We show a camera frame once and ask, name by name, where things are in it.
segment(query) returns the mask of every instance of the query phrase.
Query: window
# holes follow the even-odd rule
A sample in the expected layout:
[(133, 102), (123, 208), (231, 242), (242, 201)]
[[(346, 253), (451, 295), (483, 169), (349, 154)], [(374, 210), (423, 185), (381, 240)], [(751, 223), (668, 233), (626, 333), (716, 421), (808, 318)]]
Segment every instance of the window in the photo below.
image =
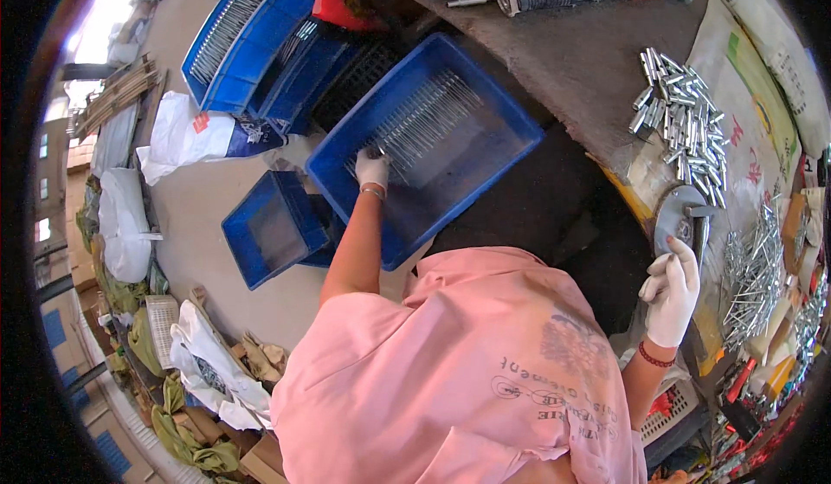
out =
[(43, 122), (52, 122), (69, 115), (69, 97), (62, 96), (49, 102), (47, 112), (43, 115)]
[(49, 147), (47, 146), (48, 143), (49, 143), (49, 135), (44, 134), (43, 136), (41, 136), (41, 154), (40, 154), (41, 159), (47, 157), (47, 154), (49, 153)]
[(37, 242), (47, 240), (52, 232), (49, 230), (49, 218), (40, 219), (37, 221), (37, 228), (35, 228), (35, 238)]

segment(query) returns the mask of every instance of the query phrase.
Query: blue plastic crate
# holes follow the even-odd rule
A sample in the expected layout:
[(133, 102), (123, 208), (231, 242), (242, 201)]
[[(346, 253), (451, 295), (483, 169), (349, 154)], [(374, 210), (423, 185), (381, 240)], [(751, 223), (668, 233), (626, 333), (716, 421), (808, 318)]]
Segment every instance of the blue plastic crate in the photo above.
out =
[(435, 33), (392, 68), (329, 132), (306, 171), (348, 222), (358, 184), (344, 163), (425, 80), (450, 69), (483, 101), (421, 159), (419, 187), (391, 184), (384, 207), (381, 263), (395, 270), (542, 141), (543, 129), (448, 37)]
[(314, 0), (263, 0), (239, 32), (209, 83), (191, 72), (200, 46), (234, 0), (220, 0), (190, 46), (182, 74), (200, 109), (240, 115), (268, 65), (298, 21), (312, 12)]
[(266, 73), (248, 103), (250, 114), (267, 118), (281, 134), (306, 131), (306, 115), (317, 98), (359, 50), (358, 45), (345, 40), (346, 33), (321, 28), (323, 21), (317, 24), (317, 30), (298, 46), (284, 68), (273, 64), (279, 74)]
[(318, 194), (309, 194), (309, 202), (312, 204), (312, 210), (315, 215), (322, 222), (323, 227), (326, 228), (326, 235), (329, 237), (329, 241), (320, 250), (307, 256), (298, 262), (298, 264), (310, 265), (316, 268), (328, 268), (332, 265), (332, 259), (335, 258), (335, 250), (338, 249), (338, 245), (341, 243), (343, 233), (347, 230), (347, 225), (343, 224), (343, 221), (338, 217), (338, 214), (335, 213), (332, 205), (328, 203), (325, 197)]
[(222, 230), (250, 290), (329, 241), (292, 171), (267, 171), (225, 217)]

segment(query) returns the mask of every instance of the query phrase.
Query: hand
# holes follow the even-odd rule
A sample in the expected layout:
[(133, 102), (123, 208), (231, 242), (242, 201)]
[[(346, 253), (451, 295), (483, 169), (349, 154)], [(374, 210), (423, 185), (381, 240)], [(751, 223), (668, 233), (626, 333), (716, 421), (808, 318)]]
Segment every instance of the hand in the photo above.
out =
[(361, 188), (367, 183), (375, 183), (384, 189), (384, 193), (387, 193), (389, 170), (389, 159), (386, 156), (370, 157), (369, 148), (362, 148), (358, 152), (358, 159), (355, 161), (355, 177), (358, 178), (358, 185)]
[(673, 236), (667, 238), (672, 253), (658, 257), (647, 268), (649, 278), (638, 296), (649, 304), (647, 336), (661, 347), (680, 345), (692, 311), (696, 308), (700, 281), (696, 254)]

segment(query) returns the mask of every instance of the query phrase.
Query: red label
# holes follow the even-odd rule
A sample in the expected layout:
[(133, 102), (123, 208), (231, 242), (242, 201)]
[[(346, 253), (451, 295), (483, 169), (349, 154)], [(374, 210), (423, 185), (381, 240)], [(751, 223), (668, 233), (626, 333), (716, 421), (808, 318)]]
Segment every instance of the red label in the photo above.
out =
[(207, 111), (202, 111), (201, 113), (197, 114), (196, 117), (193, 119), (193, 129), (196, 131), (197, 134), (208, 128), (208, 122), (210, 118), (208, 117)]

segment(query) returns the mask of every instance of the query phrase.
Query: wall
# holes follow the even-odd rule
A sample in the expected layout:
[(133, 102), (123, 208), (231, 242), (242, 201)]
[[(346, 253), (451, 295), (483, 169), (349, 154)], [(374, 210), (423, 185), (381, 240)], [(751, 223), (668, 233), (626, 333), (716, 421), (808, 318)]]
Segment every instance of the wall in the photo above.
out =
[[(84, 299), (87, 304), (90, 300), (92, 299)], [(89, 356), (87, 350), (84, 333), (90, 331), (81, 315), (81, 300), (76, 291), (70, 290), (44, 302), (41, 306), (41, 319), (64, 386), (68, 386), (78, 376), (98, 364)], [(103, 374), (70, 397), (77, 420), (87, 428), (99, 455), (120, 481), (127, 484), (163, 482), (148, 462), (141, 445), (134, 440), (131, 428), (122, 425), (119, 419), (120, 411), (110, 406), (105, 389), (101, 386), (107, 382), (113, 387), (110, 389), (111, 392), (121, 392), (112, 377)], [(158, 442), (151, 431), (147, 431), (142, 425), (139, 426), (142, 432), (149, 432)]]
[[(47, 156), (39, 157), (42, 137), (47, 136)], [(32, 137), (36, 146), (36, 180), (33, 183), (36, 220), (49, 219), (50, 235), (36, 242), (35, 255), (67, 240), (64, 202), (66, 199), (67, 118), (46, 122)], [(47, 197), (41, 198), (41, 180), (47, 180)]]
[(96, 280), (96, 274), (92, 270), (92, 255), (84, 249), (81, 231), (75, 223), (75, 214), (84, 206), (84, 192), (87, 189), (89, 175), (89, 162), (86, 165), (76, 167), (75, 171), (67, 174), (66, 231), (68, 260), (72, 270), (72, 282), (81, 292), (94, 284)]

